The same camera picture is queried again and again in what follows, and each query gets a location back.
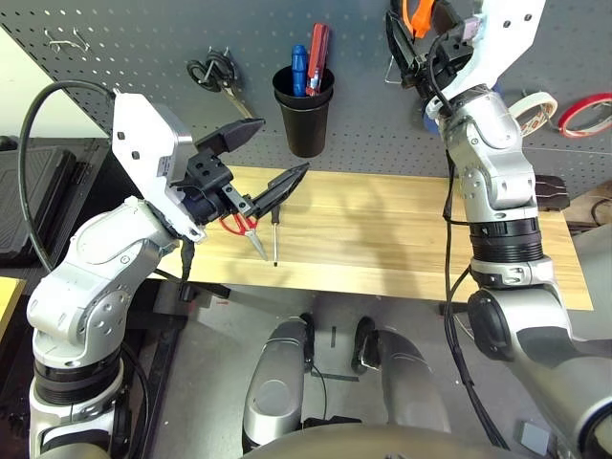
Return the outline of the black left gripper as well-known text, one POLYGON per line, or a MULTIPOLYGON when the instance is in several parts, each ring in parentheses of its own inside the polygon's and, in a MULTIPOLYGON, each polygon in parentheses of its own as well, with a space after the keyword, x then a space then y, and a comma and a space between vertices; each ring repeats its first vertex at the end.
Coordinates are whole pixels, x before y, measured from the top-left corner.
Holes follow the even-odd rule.
POLYGON ((230 214, 257 219, 286 201, 310 168, 309 163, 285 170, 252 200, 233 185, 233 175, 217 155, 232 152, 248 142, 265 125, 261 118, 237 120, 195 142, 199 153, 189 159, 181 191, 182 204, 197 225, 206 225, 230 214))

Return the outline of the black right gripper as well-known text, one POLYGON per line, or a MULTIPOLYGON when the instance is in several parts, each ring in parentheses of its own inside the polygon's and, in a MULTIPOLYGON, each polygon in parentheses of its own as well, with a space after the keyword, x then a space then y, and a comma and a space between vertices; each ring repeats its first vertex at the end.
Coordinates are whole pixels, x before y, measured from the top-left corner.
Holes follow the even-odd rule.
POLYGON ((448 0, 435 0, 432 6, 432 26, 439 35, 436 46, 429 50, 416 43, 403 19, 393 9, 385 14, 385 32, 390 53, 398 65, 400 82, 404 88, 416 87, 421 100, 436 95, 429 82, 428 62, 432 56, 432 69, 440 90, 455 79, 457 73, 470 60, 473 47, 464 37, 462 17, 448 0))

